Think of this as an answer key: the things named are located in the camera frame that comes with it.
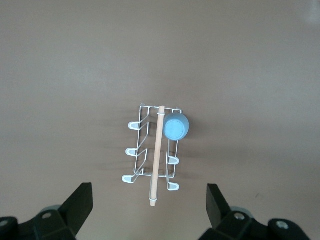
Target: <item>blue cup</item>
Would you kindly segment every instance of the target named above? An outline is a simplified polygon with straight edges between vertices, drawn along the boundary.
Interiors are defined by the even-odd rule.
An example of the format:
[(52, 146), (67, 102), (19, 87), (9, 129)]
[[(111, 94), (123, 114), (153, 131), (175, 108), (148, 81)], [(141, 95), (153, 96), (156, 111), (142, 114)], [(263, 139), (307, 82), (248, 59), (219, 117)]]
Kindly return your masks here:
[(189, 121), (181, 113), (174, 112), (168, 114), (163, 121), (163, 134), (167, 139), (180, 141), (189, 131)]

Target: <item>wooden stick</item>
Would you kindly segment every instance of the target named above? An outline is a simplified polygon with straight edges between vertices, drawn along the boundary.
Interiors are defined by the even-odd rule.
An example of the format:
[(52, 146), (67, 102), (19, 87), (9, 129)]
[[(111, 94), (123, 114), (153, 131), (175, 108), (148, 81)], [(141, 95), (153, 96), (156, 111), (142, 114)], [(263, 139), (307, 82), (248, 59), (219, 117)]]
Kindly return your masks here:
[(164, 117), (165, 117), (165, 106), (159, 106), (158, 122), (156, 124), (154, 160), (153, 160), (153, 171), (152, 171), (151, 190), (150, 190), (150, 206), (152, 207), (156, 205), (156, 201), (157, 201), (158, 175), (159, 175), (162, 131), (164, 128)]

